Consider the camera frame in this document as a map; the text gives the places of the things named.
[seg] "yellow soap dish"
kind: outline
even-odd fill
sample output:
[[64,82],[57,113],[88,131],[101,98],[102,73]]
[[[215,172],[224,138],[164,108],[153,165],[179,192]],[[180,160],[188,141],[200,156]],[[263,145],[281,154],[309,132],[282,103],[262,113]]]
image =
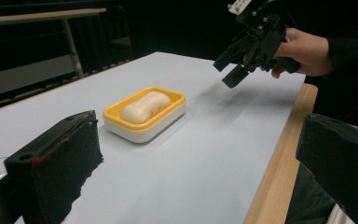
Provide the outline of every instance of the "yellow soap dish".
[[[150,91],[166,94],[171,102],[162,111],[144,123],[134,124],[120,118],[121,110],[129,104],[141,99]],[[133,95],[108,106],[103,112],[103,121],[107,130],[135,143],[143,143],[170,125],[186,111],[186,98],[178,91],[161,87],[147,87]]]

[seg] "wooden table edge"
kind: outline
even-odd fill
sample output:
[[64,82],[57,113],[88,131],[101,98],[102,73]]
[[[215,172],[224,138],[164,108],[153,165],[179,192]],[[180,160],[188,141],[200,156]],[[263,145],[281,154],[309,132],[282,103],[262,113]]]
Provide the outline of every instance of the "wooden table edge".
[[312,112],[317,88],[304,83],[246,215],[244,224],[284,223],[296,182],[296,148],[305,115]]

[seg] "table surface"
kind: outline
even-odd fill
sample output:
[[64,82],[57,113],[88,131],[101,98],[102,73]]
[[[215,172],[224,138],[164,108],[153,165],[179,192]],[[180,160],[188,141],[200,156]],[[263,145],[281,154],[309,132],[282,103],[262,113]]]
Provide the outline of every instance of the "table surface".
[[[230,89],[221,79],[233,67],[219,73],[213,61],[156,52],[2,107],[0,158],[61,119],[95,110],[104,162],[64,223],[267,223],[263,211],[274,217],[276,203],[263,204],[281,199],[270,188],[281,181],[285,153],[294,165],[290,200],[293,147],[315,91],[303,75],[275,79],[260,70]],[[107,131],[103,111],[149,86],[184,94],[185,114],[144,144]]]

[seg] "black sleeve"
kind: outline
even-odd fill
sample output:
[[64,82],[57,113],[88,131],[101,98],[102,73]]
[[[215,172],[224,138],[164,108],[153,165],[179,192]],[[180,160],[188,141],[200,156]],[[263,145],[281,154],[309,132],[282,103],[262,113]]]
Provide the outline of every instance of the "black sleeve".
[[340,85],[358,86],[358,33],[349,38],[327,38],[334,72],[326,76]]

